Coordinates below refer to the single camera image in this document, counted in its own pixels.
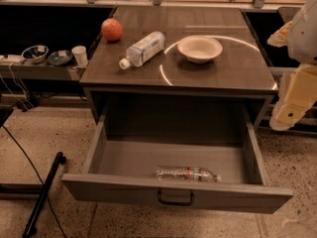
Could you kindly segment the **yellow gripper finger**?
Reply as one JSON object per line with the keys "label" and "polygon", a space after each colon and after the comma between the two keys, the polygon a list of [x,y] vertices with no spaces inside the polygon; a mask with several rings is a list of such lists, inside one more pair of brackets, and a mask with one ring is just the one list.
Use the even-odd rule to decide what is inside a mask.
{"label": "yellow gripper finger", "polygon": [[269,38],[267,39],[267,43],[270,46],[277,48],[286,46],[291,24],[291,21],[285,23],[281,28],[279,28],[277,31],[269,36]]}
{"label": "yellow gripper finger", "polygon": [[280,79],[278,101],[273,107],[269,126],[275,131],[293,127],[317,101],[317,65],[302,63]]}

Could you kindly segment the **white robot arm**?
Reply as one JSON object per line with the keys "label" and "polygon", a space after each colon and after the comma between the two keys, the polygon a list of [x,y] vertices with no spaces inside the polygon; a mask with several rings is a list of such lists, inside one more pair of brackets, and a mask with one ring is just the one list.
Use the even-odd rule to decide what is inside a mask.
{"label": "white robot arm", "polygon": [[278,101],[269,120],[276,131],[293,127],[317,101],[317,0],[307,0],[293,19],[272,34],[267,43],[287,46],[288,56],[300,63],[280,79]]}

